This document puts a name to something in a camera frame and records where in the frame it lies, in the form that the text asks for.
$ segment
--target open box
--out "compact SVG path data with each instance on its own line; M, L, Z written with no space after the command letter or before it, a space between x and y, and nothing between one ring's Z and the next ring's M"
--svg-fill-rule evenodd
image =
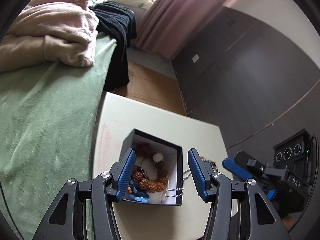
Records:
M181 189L182 188L182 147L172 144L170 142L164 141L160 138L157 138L153 135L144 133L137 129L132 130L132 132L127 136L123 141L120 160L123 155L129 148L136 148L139 145L150 144L150 147L154 152L162 153L164 156L165 166L164 168L168 172L169 182L165 187L164 191L160 193L148 193L150 195L150 200L144 204L153 204L153 205L174 205L180 206L182 205L182 190L174 191L173 189ZM141 166L141 161L144 158L142 156L136 157L136 165ZM156 170L154 167L154 163L151 160L143 161L143 169L147 171L150 180L156 179ZM179 195L175 197L165 197L164 192L168 189L171 191L167 191L166 195ZM128 191L122 200L142 203L133 200L130 197Z

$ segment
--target green blanket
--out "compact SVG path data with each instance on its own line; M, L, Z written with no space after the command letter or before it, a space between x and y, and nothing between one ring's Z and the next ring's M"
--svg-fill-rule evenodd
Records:
M90 179L92 129L115 47L99 34L91 68L47 62L0 74L0 180L25 240L69 178ZM0 209L12 225L1 195Z

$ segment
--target white pom-pom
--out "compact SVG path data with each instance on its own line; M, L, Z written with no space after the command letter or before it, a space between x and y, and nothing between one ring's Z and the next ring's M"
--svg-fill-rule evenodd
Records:
M163 155L162 155L162 153L155 153L155 154L153 155L152 159L153 159L153 161L154 161L155 163L158 163L158 162L160 162L160 161L163 161Z

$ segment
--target table top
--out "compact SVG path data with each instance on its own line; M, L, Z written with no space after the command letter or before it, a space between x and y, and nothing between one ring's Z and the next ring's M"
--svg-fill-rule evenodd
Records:
M106 93L95 144L93 177L108 171L119 160L123 140L132 129L182 146L183 170L188 169L190 148L217 163L219 171L232 179L221 162L227 152L218 126L191 119L138 101ZM114 203L116 222L122 239L183 239L203 236L210 203L198 196L192 176L184 182L181 206L156 206L141 203ZM232 215L237 212L233 202Z

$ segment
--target metal screw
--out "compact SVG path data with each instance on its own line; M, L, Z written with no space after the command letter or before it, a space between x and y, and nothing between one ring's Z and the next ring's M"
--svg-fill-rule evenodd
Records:
M256 181L254 179L248 179L248 183L250 185L256 185Z
M220 172L214 172L214 173L213 173L213 176L214 176L215 178L220 178L220 177L222 176L222 174L221 174Z
M105 171L103 173L101 173L101 177L103 178L109 178L111 176L111 173L109 171Z
M76 179L68 179L67 184L68 185L73 185L76 183Z

